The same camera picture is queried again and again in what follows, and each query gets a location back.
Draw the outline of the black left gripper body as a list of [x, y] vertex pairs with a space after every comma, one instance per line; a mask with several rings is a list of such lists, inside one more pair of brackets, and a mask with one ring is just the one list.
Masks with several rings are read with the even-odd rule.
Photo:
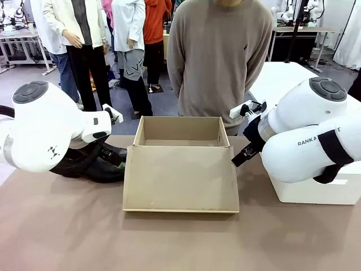
[[111, 146], [106, 143], [107, 137], [99, 138], [93, 142], [93, 151], [111, 151]]

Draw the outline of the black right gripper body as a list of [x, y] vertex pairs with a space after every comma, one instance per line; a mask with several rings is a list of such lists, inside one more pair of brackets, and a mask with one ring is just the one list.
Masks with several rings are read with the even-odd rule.
[[249, 141], [249, 147], [252, 150], [262, 150], [265, 145], [265, 141], [261, 138], [258, 131], [258, 125], [260, 121], [261, 117], [257, 116], [243, 131], [243, 135]]

